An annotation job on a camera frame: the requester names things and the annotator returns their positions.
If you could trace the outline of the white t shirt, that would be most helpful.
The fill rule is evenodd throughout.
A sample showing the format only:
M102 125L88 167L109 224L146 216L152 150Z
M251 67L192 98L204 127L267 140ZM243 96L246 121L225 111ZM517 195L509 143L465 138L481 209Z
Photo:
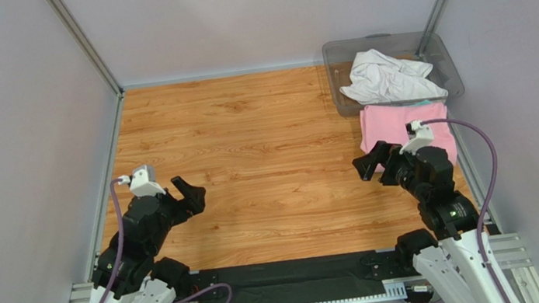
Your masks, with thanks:
M399 59L378 50L356 54L349 74L350 84L339 91L362 105L445 99L448 91L427 77L433 64Z

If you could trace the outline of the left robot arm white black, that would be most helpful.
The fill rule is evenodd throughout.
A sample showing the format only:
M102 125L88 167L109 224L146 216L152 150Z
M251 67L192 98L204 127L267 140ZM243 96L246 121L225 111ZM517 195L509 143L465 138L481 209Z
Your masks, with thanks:
M172 185L182 198L149 181L137 189L126 211L116 210L118 231L92 272L89 303L188 303L220 288L198 289L186 264L157 258L171 229L206 207L204 187L180 176Z

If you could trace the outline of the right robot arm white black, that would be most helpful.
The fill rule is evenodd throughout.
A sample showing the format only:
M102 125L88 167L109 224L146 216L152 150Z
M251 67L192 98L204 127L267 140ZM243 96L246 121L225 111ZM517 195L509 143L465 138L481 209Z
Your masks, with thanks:
M379 141L353 160L360 179L399 186L418 202L424 229L398 237L397 250L444 303L521 303L493 263L489 235L474 204L455 190L454 167L442 148Z

